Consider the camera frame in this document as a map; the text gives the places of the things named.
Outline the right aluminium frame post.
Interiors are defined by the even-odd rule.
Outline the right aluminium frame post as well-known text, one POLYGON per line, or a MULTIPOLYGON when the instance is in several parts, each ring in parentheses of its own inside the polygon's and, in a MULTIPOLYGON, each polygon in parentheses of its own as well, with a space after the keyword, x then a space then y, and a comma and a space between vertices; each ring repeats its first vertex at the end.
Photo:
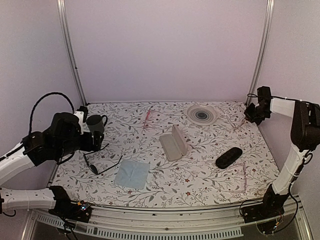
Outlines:
POLYGON ((264 14, 264 22, 262 25, 263 28, 262 28, 261 41, 260 41, 256 64, 255 64, 254 71, 253 71, 251 84, 249 87, 249 92, 248 92, 249 94, 255 93, 255 90, 256 90, 256 87, 257 87, 257 84, 259 81, 260 73, 261 73, 262 66, 263 66, 264 56, 265 56, 265 52, 266 52, 267 45, 268 45, 268 38, 270 35, 270 29, 272 26, 274 5, 275 5, 274 0, 267 0, 266 1, 266 9, 265 9, 265 14, 264 14))

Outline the dark grey mug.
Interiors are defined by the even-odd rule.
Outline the dark grey mug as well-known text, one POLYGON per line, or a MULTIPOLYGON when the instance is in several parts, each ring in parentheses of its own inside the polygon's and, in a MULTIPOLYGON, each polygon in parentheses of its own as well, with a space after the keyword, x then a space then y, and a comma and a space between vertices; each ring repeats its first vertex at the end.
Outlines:
POLYGON ((105 126, 107 124, 108 117, 106 115, 94 114, 86 119, 86 124, 89 131, 93 134, 94 132, 99 132, 104 134, 105 126))

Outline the pink glasses case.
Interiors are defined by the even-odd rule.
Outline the pink glasses case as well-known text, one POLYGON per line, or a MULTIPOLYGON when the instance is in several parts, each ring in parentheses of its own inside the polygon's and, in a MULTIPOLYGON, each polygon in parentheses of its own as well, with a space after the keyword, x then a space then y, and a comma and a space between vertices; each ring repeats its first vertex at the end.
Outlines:
POLYGON ((172 126, 171 133, 161 135, 159 140, 169 162, 178 161, 187 155, 188 144, 176 124, 172 126))

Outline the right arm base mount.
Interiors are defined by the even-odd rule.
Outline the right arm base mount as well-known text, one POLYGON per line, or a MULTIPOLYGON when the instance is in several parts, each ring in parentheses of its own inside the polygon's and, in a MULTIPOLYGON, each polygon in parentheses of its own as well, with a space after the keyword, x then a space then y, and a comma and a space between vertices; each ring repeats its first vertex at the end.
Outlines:
POLYGON ((254 200, 256 204, 243 206, 245 200, 241 203, 239 214, 243 217, 244 222, 247 223, 261 223, 256 224, 258 231, 263 235, 273 235, 278 230, 280 223, 283 221, 285 210, 283 207, 279 209, 267 209, 262 202, 254 200))

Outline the light blue cleaning cloth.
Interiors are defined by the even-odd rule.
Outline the light blue cleaning cloth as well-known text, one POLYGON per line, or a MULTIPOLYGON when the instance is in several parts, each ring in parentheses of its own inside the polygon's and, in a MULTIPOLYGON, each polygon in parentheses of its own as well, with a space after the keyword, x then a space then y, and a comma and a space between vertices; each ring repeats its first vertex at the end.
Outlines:
POLYGON ((142 190, 147 182, 149 170, 149 163, 125 160, 119 167, 114 183, 122 187, 142 190))

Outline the black glasses case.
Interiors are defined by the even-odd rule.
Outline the black glasses case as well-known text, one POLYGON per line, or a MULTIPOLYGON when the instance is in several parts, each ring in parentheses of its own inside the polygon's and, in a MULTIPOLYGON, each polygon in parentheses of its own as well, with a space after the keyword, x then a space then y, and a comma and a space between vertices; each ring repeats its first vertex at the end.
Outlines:
POLYGON ((240 148, 232 147, 216 159, 215 165, 219 169, 226 169, 231 164, 233 164, 242 154, 243 151, 240 148))

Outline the orange lens sunglasses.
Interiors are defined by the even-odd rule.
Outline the orange lens sunglasses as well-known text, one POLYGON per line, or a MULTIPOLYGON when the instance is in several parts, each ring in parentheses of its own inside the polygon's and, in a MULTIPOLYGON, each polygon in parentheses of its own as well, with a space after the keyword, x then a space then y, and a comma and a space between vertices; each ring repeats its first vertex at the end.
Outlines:
POLYGON ((223 114, 219 117, 220 124, 227 131, 236 131, 246 123, 246 117, 244 115, 227 115, 223 114))

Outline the aluminium frame post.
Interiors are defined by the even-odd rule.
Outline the aluminium frame post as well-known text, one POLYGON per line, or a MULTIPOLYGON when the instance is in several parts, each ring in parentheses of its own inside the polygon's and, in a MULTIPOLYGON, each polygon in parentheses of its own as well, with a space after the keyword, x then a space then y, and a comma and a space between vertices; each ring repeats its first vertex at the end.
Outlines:
POLYGON ((72 45, 72 39, 71 39, 67 12, 66 12, 66 1, 57 0, 56 2, 57 2, 57 11, 58 11, 59 21, 61 25, 62 35, 63 35, 64 43, 66 46, 66 51, 67 51, 67 55, 68 55, 68 59, 71 67, 72 76, 74 78, 75 87, 79 95, 80 102, 82 103, 82 105, 87 105, 88 102, 86 100, 83 85, 81 83, 79 68, 76 62, 74 49, 72 45))
POLYGON ((256 87, 257 87, 257 84, 259 81, 260 73, 261 73, 262 66, 263 66, 264 56, 265 56, 265 52, 266 52, 267 45, 268 45, 268 38, 270 35, 270 29, 272 26, 274 5, 275 5, 274 0, 267 0, 266 1, 266 9, 265 9, 265 14, 264 14, 264 22, 262 25, 263 28, 262 28, 261 41, 260 41, 256 64, 255 64, 254 71, 253 71, 251 84, 249 87, 249 92, 248 92, 249 94, 255 93, 255 90, 256 90, 256 87))

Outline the red thin-frame glasses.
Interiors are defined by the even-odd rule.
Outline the red thin-frame glasses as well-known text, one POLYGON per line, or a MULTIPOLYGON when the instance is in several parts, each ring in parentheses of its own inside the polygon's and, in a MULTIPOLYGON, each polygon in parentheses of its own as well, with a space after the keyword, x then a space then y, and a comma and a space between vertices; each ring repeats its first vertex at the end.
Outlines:
POLYGON ((158 123, 160 120, 161 112, 155 110, 153 106, 151 106, 146 113, 144 122, 143 122, 143 130, 146 130, 149 126, 153 126, 153 124, 158 123))

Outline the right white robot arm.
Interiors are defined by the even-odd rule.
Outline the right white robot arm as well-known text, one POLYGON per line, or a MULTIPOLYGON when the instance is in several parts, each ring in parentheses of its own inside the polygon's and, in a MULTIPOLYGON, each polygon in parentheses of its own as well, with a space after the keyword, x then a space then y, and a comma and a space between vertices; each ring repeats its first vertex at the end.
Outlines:
POLYGON ((244 111, 245 118, 251 123, 260 125, 272 113, 292 119, 289 154, 258 208, 262 218, 269 218, 283 207, 291 193, 291 187, 306 165, 306 159, 311 159, 313 151, 320 145, 320 105, 274 96, 268 86, 259 87, 257 94, 249 93, 247 97, 257 99, 256 104, 250 103, 244 111))

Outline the clear pink frame glasses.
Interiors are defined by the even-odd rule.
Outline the clear pink frame glasses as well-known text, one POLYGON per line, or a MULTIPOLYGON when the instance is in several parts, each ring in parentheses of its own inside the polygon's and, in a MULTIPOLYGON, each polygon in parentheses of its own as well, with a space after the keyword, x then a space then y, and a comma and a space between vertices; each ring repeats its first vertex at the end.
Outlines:
POLYGON ((245 163, 231 166, 232 192, 245 193, 247 190, 247 173, 245 163))

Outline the left aluminium frame post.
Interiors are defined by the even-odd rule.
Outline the left aluminium frame post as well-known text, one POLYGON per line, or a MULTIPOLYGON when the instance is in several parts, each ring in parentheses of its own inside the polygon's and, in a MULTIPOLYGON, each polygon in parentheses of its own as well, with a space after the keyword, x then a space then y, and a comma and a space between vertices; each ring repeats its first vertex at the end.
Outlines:
POLYGON ((68 59, 71 67, 72 76, 74 78, 75 87, 79 95, 80 102, 82 103, 82 105, 87 105, 88 102, 86 100, 83 85, 81 83, 79 68, 76 62, 74 49, 72 45, 72 39, 71 39, 67 12, 66 12, 66 1, 57 0, 56 2, 57 2, 57 11, 58 11, 59 21, 61 25, 62 35, 63 35, 64 43, 66 46, 66 51, 67 51, 67 55, 68 55, 68 59))

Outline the clear striped glass plate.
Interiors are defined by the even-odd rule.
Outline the clear striped glass plate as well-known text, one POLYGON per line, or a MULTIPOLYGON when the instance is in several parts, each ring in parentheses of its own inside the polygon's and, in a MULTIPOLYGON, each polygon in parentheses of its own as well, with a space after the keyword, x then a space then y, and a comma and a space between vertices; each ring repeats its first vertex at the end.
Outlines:
POLYGON ((190 106, 185 112, 187 119, 198 126, 213 125, 220 114, 211 106, 194 104, 190 106))

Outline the front aluminium rail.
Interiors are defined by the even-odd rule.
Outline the front aluminium rail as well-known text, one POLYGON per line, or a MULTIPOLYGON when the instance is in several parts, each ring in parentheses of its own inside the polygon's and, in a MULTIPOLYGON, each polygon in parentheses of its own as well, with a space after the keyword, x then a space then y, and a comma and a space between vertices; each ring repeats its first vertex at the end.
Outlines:
POLYGON ((245 222, 241 208, 254 201, 217 206, 133 208, 93 206, 87 223, 64 227, 57 216, 33 210, 24 240, 314 240, 299 199, 289 199, 284 214, 245 222))

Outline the black round sunglasses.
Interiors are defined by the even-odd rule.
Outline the black round sunglasses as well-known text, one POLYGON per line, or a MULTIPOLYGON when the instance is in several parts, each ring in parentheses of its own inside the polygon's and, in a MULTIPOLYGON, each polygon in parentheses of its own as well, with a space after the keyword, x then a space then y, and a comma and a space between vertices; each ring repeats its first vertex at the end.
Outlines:
POLYGON ((86 166, 96 176, 102 175, 105 172, 114 169, 120 164, 121 160, 123 159, 123 155, 116 154, 106 157, 105 149, 108 146, 109 144, 107 143, 100 150, 91 151, 82 155, 86 166))

